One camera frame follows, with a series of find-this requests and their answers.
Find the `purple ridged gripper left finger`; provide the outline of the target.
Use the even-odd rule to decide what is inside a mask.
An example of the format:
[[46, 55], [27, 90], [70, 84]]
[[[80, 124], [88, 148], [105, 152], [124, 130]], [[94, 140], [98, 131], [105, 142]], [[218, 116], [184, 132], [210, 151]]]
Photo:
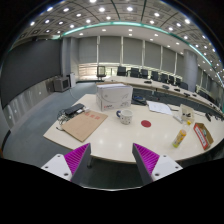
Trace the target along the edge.
[[87, 167], [91, 154], [91, 144], [82, 145], [66, 155], [56, 154], [42, 169], [77, 185]]

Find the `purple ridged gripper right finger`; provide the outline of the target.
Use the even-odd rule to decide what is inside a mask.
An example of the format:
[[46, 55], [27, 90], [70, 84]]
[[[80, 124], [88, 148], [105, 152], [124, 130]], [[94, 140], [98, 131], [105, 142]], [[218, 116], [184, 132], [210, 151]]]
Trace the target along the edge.
[[136, 160], [144, 185], [182, 169], [182, 167], [168, 155], [158, 155], [137, 143], [133, 144], [132, 154]]

